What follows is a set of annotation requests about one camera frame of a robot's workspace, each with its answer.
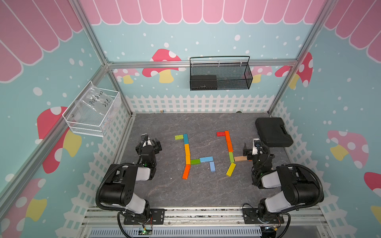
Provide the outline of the tan wooden short block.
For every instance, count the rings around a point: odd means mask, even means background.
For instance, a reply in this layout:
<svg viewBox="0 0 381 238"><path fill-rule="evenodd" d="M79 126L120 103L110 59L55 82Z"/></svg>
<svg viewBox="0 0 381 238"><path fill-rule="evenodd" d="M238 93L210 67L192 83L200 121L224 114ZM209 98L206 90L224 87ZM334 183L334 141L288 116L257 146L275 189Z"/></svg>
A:
<svg viewBox="0 0 381 238"><path fill-rule="evenodd" d="M243 162L243 161L247 161L247 156L236 156L234 157L234 161L235 162Z"/></svg>

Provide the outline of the yellow long block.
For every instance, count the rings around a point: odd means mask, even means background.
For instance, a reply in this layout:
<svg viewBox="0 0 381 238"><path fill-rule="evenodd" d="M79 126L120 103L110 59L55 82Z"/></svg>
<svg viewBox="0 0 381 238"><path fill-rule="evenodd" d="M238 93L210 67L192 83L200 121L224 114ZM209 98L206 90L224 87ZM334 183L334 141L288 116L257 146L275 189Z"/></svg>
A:
<svg viewBox="0 0 381 238"><path fill-rule="evenodd" d="M227 172L226 172L226 175L231 177L235 168L236 168L236 164L235 163L231 163L229 168L228 168L228 170L227 170Z"/></svg>

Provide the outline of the yellow-orange long block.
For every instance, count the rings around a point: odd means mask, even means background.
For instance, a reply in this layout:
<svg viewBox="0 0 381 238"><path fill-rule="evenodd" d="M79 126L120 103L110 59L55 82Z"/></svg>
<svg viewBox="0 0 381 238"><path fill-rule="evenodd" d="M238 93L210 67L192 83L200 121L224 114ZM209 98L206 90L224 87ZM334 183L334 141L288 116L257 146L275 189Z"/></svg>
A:
<svg viewBox="0 0 381 238"><path fill-rule="evenodd" d="M188 156L188 157L191 156L191 153L190 153L190 146L189 146L189 144L185 144L185 154L186 154L186 156Z"/></svg>

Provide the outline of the teal long block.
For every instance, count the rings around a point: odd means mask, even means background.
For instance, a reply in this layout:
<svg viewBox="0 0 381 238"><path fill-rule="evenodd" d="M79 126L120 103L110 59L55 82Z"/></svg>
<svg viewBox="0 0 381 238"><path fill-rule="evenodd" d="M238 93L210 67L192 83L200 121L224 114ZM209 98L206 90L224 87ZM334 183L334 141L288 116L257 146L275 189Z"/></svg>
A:
<svg viewBox="0 0 381 238"><path fill-rule="evenodd" d="M189 144L189 138L187 134L183 134L184 144Z"/></svg>

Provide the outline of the yellow-orange short block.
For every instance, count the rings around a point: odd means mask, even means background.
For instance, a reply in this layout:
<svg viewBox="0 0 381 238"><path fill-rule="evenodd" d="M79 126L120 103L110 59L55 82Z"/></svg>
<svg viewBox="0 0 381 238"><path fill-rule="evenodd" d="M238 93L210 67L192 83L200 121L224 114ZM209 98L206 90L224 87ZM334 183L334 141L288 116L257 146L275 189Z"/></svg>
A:
<svg viewBox="0 0 381 238"><path fill-rule="evenodd" d="M191 157L186 155L186 165L191 165Z"/></svg>

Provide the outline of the red-orange block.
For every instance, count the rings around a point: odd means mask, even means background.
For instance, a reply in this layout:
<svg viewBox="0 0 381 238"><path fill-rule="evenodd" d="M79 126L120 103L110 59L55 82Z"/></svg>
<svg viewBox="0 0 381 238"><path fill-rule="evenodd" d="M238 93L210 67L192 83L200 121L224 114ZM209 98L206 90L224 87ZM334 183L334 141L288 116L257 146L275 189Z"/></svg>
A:
<svg viewBox="0 0 381 238"><path fill-rule="evenodd" d="M225 131L225 138L226 138L226 141L230 141L231 142L231 137L230 137L230 132L229 131Z"/></svg>

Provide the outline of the orange long block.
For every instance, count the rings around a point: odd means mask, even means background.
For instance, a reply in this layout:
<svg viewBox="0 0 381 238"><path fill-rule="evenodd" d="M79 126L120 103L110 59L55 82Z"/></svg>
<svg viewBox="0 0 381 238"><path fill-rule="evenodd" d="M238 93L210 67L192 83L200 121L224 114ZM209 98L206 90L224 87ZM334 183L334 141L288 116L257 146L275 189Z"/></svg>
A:
<svg viewBox="0 0 381 238"><path fill-rule="evenodd" d="M185 170L182 176L182 179L188 179L189 173L190 173L191 165L186 165Z"/></svg>

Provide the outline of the light blue short block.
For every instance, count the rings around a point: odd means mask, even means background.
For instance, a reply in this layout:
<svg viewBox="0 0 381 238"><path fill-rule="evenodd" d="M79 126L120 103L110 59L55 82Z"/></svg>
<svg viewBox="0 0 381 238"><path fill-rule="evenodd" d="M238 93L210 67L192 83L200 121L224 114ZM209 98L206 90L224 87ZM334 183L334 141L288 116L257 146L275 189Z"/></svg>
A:
<svg viewBox="0 0 381 238"><path fill-rule="evenodd" d="M215 172L216 171L215 163L212 161L212 162L209 162L209 165L210 165L210 171Z"/></svg>

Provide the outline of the light blue long block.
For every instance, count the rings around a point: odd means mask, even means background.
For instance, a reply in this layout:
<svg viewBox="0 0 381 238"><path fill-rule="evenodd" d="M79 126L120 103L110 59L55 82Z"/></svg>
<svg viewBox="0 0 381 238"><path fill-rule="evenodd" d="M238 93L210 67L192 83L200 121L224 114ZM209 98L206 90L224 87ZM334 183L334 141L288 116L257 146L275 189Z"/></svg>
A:
<svg viewBox="0 0 381 238"><path fill-rule="evenodd" d="M213 159L213 157L202 157L202 158L200 158L200 162L201 163L206 163L206 162L213 162L214 161L214 159Z"/></svg>

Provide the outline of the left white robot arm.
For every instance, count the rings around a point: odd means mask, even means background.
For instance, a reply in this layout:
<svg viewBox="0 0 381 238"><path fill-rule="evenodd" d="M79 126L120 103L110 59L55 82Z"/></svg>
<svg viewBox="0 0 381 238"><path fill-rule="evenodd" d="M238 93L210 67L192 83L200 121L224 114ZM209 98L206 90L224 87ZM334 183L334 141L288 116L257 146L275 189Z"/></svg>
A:
<svg viewBox="0 0 381 238"><path fill-rule="evenodd" d="M152 180L156 173L156 154L161 144L143 134L136 146L136 163L111 164L96 191L96 205L103 210L118 211L140 224L151 220L150 205L134 193L137 181Z"/></svg>

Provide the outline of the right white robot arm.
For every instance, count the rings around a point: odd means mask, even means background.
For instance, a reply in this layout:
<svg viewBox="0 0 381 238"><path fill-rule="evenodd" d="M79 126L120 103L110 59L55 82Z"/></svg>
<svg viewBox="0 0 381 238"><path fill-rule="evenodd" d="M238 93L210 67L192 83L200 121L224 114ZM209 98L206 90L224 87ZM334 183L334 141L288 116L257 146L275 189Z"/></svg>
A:
<svg viewBox="0 0 381 238"><path fill-rule="evenodd" d="M243 205L246 224L282 223L281 216L293 210L309 208L324 200L323 185L310 168L301 164L284 164L272 168L275 155L259 139L243 155L253 162L252 185L259 189L280 188L276 195L260 200L257 208Z"/></svg>

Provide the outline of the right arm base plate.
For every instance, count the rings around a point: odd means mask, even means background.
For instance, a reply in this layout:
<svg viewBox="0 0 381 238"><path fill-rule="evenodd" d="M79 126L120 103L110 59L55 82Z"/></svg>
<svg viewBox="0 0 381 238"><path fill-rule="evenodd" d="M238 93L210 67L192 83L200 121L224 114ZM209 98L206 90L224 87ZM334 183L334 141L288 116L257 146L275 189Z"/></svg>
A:
<svg viewBox="0 0 381 238"><path fill-rule="evenodd" d="M260 225L278 225L284 224L284 219L280 214L260 213L257 208L243 208L243 218L245 224L260 224Z"/></svg>

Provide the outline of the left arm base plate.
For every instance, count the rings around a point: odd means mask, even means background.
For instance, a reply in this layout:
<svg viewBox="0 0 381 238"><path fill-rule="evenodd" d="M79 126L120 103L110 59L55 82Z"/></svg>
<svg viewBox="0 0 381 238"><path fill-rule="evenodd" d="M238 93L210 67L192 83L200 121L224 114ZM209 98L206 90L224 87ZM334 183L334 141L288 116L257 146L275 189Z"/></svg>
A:
<svg viewBox="0 0 381 238"><path fill-rule="evenodd" d="M165 217L165 209L150 209L149 213L127 215L124 217L124 225L141 225L143 223L148 225L163 225Z"/></svg>

